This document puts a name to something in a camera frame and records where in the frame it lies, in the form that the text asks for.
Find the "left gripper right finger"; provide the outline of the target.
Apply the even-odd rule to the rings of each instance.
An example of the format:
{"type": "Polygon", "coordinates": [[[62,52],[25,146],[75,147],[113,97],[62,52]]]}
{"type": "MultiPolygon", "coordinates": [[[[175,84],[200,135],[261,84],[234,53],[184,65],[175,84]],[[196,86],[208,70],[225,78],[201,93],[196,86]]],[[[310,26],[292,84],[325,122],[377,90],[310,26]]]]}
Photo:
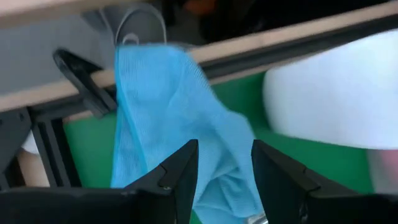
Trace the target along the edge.
{"type": "Polygon", "coordinates": [[[251,156],[270,224],[397,223],[396,195],[360,194],[258,139],[251,156]]]}

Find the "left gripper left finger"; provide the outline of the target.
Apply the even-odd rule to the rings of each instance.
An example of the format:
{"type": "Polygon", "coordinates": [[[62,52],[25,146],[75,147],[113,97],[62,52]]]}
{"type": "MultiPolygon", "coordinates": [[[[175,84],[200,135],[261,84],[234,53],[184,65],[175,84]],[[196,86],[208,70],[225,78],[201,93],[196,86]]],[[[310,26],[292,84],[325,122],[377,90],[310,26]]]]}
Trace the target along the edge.
{"type": "Polygon", "coordinates": [[[1,192],[1,223],[189,223],[198,141],[189,140],[123,189],[16,188],[1,192]]]}

